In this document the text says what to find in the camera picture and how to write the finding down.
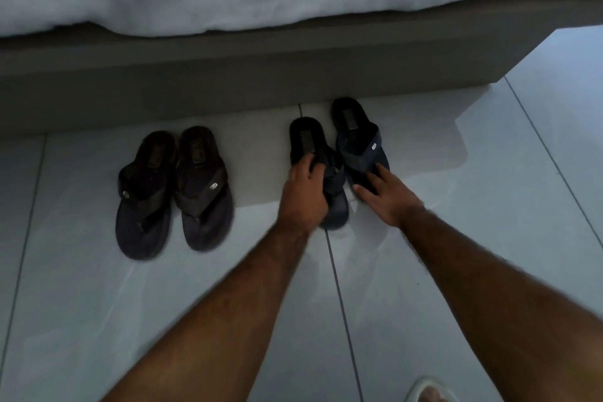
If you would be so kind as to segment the person's left hand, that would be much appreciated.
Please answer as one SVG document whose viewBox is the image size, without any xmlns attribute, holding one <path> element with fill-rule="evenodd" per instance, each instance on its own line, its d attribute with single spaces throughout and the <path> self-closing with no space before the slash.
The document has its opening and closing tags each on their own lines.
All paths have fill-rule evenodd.
<svg viewBox="0 0 603 402">
<path fill-rule="evenodd" d="M 287 230 L 310 236 L 328 214 L 323 181 L 296 179 L 285 182 L 276 223 Z"/>
</svg>

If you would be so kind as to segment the person's right hand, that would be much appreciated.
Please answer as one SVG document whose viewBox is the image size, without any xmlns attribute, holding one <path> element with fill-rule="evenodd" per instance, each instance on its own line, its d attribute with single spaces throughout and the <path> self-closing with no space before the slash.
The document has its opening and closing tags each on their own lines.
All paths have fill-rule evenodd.
<svg viewBox="0 0 603 402">
<path fill-rule="evenodd" d="M 366 174 L 375 194 L 380 197 L 377 207 L 370 207 L 391 227 L 405 230 L 416 218 L 427 213 L 423 202 L 386 167 L 376 164 L 378 173 Z"/>
</svg>

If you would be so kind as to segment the dark blue flip-flop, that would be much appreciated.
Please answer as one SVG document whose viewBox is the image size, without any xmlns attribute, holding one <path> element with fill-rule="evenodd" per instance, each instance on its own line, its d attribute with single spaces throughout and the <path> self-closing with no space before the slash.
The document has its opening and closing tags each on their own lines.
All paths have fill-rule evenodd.
<svg viewBox="0 0 603 402">
<path fill-rule="evenodd" d="M 334 100 L 330 115 L 336 129 L 336 151 L 343 159 L 349 182 L 377 194 L 367 173 L 379 176 L 377 164 L 389 169 L 379 126 L 370 121 L 362 105 L 351 97 Z"/>
<path fill-rule="evenodd" d="M 328 204 L 328 213 L 321 223 L 327 231 L 342 228 L 349 219 L 349 204 L 344 192 L 346 182 L 342 156 L 328 146 L 322 125 L 313 117 L 299 117 L 290 123 L 290 161 L 294 165 L 305 155 L 313 158 L 309 171 L 318 163 L 325 165 L 323 195 Z"/>
</svg>

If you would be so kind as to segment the person's right forearm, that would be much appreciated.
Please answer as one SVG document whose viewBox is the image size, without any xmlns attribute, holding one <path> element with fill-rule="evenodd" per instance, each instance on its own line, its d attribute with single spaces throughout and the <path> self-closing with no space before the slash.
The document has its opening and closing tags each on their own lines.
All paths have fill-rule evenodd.
<svg viewBox="0 0 603 402">
<path fill-rule="evenodd" d="M 505 402 L 603 402 L 603 320 L 424 207 L 399 228 Z"/>
</svg>

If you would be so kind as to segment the person's left forearm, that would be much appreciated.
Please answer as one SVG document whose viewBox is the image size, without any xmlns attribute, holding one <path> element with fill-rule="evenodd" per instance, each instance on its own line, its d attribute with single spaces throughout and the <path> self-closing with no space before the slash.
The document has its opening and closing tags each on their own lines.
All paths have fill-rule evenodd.
<svg viewBox="0 0 603 402">
<path fill-rule="evenodd" d="M 277 219 L 100 402 L 246 402 L 314 229 Z"/>
</svg>

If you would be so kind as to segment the brown flip-flop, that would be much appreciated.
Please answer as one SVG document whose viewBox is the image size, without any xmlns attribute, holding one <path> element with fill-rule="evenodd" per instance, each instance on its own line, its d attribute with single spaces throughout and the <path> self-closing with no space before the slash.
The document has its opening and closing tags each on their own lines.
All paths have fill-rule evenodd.
<svg viewBox="0 0 603 402">
<path fill-rule="evenodd" d="M 180 135 L 173 197 L 191 249 L 207 252 L 224 241 L 234 203 L 227 167 L 214 134 L 205 126 L 192 126 Z"/>
<path fill-rule="evenodd" d="M 167 131 L 151 132 L 142 140 L 134 160 L 118 174 L 121 201 L 115 235 L 129 259 L 155 258 L 168 238 L 177 159 L 176 137 Z"/>
</svg>

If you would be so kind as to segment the white slipper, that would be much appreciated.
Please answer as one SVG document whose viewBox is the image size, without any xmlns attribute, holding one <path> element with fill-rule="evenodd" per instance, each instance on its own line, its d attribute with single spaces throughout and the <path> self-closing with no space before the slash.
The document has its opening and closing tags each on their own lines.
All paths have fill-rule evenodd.
<svg viewBox="0 0 603 402">
<path fill-rule="evenodd" d="M 412 385 L 411 389 L 407 393 L 403 402 L 417 402 L 417 398 L 418 398 L 420 391 L 425 386 L 428 386 L 430 384 L 434 384 L 434 385 L 438 385 L 438 386 L 441 385 L 441 386 L 447 387 L 445 384 L 443 384 L 441 381 L 437 380 L 436 378 L 433 378 L 430 376 L 421 377 Z"/>
</svg>

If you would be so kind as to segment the person's foot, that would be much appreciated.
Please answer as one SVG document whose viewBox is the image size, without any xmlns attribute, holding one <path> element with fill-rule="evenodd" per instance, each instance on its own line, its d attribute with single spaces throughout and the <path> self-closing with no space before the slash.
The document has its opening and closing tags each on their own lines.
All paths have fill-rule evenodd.
<svg viewBox="0 0 603 402">
<path fill-rule="evenodd" d="M 447 387 L 430 384 L 419 393 L 417 402 L 458 402 L 455 395 Z"/>
</svg>

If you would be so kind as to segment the grey bed frame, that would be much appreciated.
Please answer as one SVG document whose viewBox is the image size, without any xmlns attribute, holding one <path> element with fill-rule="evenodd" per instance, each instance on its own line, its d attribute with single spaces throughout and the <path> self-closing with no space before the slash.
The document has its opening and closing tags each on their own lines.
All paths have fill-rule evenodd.
<svg viewBox="0 0 603 402">
<path fill-rule="evenodd" d="M 95 24 L 0 39 L 0 139 L 494 83 L 603 0 L 465 0 L 414 12 L 141 38 Z"/>
</svg>

